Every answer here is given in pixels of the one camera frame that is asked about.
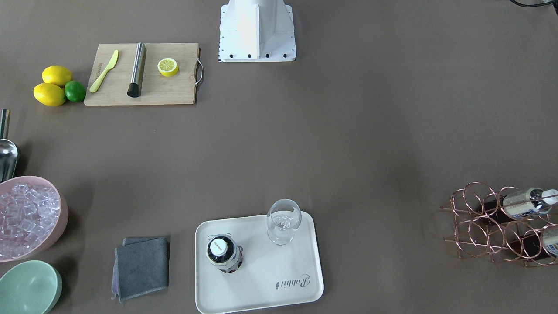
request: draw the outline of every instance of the cloth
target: cloth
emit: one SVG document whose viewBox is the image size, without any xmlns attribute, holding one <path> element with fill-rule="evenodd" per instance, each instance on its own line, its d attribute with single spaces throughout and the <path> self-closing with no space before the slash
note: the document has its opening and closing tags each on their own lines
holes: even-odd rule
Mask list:
<svg viewBox="0 0 558 314">
<path fill-rule="evenodd" d="M 120 302 L 169 285 L 164 237 L 126 238 L 114 249 L 112 292 Z"/>
</svg>

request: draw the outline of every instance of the citrus fruit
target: citrus fruit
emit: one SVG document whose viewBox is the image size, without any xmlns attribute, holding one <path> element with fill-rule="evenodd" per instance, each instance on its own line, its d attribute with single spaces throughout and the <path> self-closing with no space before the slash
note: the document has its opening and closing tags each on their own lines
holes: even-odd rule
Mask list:
<svg viewBox="0 0 558 314">
<path fill-rule="evenodd" d="M 157 64 L 157 69 L 164 77 L 171 77 L 178 73 L 178 63 L 175 59 L 164 58 Z"/>
<path fill-rule="evenodd" d="M 63 66 L 51 65 L 42 71 L 42 81 L 64 87 L 67 82 L 72 80 L 71 71 Z"/>
<path fill-rule="evenodd" d="M 47 106 L 59 106 L 66 101 L 64 90 L 52 83 L 41 83 L 33 89 L 33 96 Z"/>
<path fill-rule="evenodd" d="M 85 99 L 85 87 L 76 80 L 71 80 L 64 85 L 64 93 L 71 102 L 82 102 Z"/>
</svg>

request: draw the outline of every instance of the metal scoop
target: metal scoop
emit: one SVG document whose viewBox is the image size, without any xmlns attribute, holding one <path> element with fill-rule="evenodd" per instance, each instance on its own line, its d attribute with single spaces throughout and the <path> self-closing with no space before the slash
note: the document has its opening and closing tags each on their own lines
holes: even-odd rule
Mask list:
<svg viewBox="0 0 558 314">
<path fill-rule="evenodd" d="M 8 136 L 9 113 L 8 109 L 2 109 L 2 119 L 0 120 L 0 179 L 2 181 L 0 182 L 13 177 L 19 155 L 16 144 L 6 138 Z"/>
</svg>

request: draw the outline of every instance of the white tray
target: white tray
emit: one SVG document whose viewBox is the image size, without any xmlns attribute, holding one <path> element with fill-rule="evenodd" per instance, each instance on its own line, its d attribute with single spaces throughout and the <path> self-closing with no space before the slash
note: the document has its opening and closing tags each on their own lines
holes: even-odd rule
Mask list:
<svg viewBox="0 0 558 314">
<path fill-rule="evenodd" d="M 231 234 L 244 250 L 233 273 L 223 273 L 205 256 L 208 236 Z M 313 302 L 324 291 L 314 220 L 302 223 L 287 245 L 267 237 L 266 215 L 205 221 L 196 230 L 196 307 L 203 314 Z"/>
</svg>

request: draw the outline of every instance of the wooden cutting board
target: wooden cutting board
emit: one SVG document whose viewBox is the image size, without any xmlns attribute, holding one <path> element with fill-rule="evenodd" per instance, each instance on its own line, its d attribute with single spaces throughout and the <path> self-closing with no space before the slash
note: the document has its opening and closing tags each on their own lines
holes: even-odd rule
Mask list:
<svg viewBox="0 0 558 314">
<path fill-rule="evenodd" d="M 126 94 L 136 58 L 137 43 L 99 44 L 83 102 L 87 106 L 195 103 L 199 44 L 145 44 L 145 47 L 141 96 L 132 98 Z M 89 88 L 99 77 L 116 49 L 118 49 L 116 66 L 107 73 L 99 89 L 95 93 L 90 93 Z M 176 60 L 179 66 L 176 75 L 164 77 L 159 73 L 157 64 L 164 58 Z"/>
</svg>

